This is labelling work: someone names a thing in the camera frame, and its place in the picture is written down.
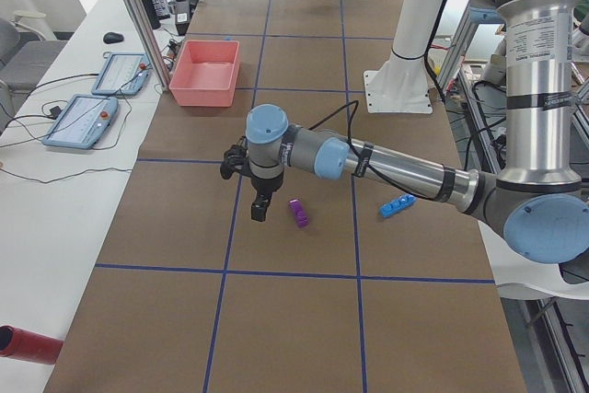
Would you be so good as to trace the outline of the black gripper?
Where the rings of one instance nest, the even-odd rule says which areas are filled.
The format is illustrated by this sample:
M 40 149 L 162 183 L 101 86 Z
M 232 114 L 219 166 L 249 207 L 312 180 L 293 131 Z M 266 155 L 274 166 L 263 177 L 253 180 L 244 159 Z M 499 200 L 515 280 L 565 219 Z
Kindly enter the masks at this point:
M 257 198 L 261 198 L 261 200 L 257 199 L 251 204 L 251 219 L 257 222 L 265 222 L 271 197 L 282 187 L 282 177 L 264 179 L 254 176 L 250 181 L 257 193 Z

